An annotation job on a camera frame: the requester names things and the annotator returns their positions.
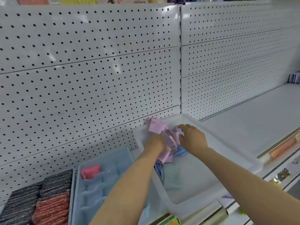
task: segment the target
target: stack of red packages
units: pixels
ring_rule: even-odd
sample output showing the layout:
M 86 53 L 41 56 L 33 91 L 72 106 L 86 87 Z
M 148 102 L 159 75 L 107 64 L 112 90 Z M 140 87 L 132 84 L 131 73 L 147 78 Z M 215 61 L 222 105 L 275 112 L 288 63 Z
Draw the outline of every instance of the stack of red packages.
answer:
M 67 225 L 72 170 L 45 179 L 32 222 L 35 225 Z

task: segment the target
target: stack of black packages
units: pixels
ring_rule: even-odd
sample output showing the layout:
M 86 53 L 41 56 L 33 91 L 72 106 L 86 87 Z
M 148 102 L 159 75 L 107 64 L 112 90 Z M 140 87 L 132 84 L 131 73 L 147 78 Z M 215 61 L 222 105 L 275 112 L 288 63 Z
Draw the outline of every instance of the stack of black packages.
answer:
M 72 170 L 44 180 L 32 222 L 35 225 L 67 225 L 72 185 Z
M 29 225 L 42 184 L 36 183 L 13 191 L 0 216 L 0 225 Z

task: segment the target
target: white plastic bin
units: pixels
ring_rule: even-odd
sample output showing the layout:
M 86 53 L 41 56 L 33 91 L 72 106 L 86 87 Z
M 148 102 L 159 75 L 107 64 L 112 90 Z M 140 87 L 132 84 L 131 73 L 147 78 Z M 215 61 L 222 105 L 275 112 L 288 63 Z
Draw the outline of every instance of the white plastic bin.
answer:
M 256 173 L 263 167 L 257 158 L 241 149 L 229 148 L 203 129 L 199 121 L 187 114 L 172 115 L 162 120 L 169 129 L 180 124 L 190 124 L 197 127 L 204 132 L 209 147 L 252 173 Z M 141 125 L 133 129 L 134 137 L 141 151 L 144 150 L 144 142 L 149 134 L 148 128 L 149 125 Z M 224 186 L 208 167 L 193 155 L 188 153 L 184 156 L 174 157 L 173 163 L 178 163 L 180 168 L 181 189 L 166 191 L 154 169 L 152 180 L 169 212 L 178 218 L 183 219 L 189 216 L 227 193 Z

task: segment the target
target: pegboard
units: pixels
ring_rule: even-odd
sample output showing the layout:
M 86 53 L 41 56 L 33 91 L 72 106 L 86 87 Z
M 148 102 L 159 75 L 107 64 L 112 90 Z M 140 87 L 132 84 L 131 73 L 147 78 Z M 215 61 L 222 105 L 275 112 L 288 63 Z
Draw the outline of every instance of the pegboard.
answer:
M 147 123 L 151 117 L 163 118 L 178 113 L 179 105 L 0 166 L 0 203 L 11 191 L 41 181 L 67 167 L 77 167 L 86 160 L 121 147 L 136 148 L 133 128 Z
M 183 103 L 182 113 L 201 120 L 282 85 L 288 74 L 284 68 Z
M 287 28 L 182 47 L 182 77 L 296 47 L 299 28 Z
M 0 166 L 180 104 L 179 47 L 0 75 Z
M 0 6 L 0 73 L 179 46 L 178 5 Z
M 261 78 L 265 77 L 272 79 L 274 72 L 288 66 L 295 51 L 296 48 L 292 48 L 182 78 L 182 103 L 239 85 L 242 82 L 255 82 L 255 80 L 259 82 Z
M 192 2 L 181 8 L 182 45 L 299 25 L 298 0 Z

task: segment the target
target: green fabric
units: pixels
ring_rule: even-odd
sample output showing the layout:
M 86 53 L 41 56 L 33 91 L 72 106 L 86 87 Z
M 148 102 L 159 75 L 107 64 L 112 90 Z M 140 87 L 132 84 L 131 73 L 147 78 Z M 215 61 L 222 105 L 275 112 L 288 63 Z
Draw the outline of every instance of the green fabric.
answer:
M 163 187 L 165 190 L 181 189 L 180 169 L 176 163 L 163 164 L 164 181 Z

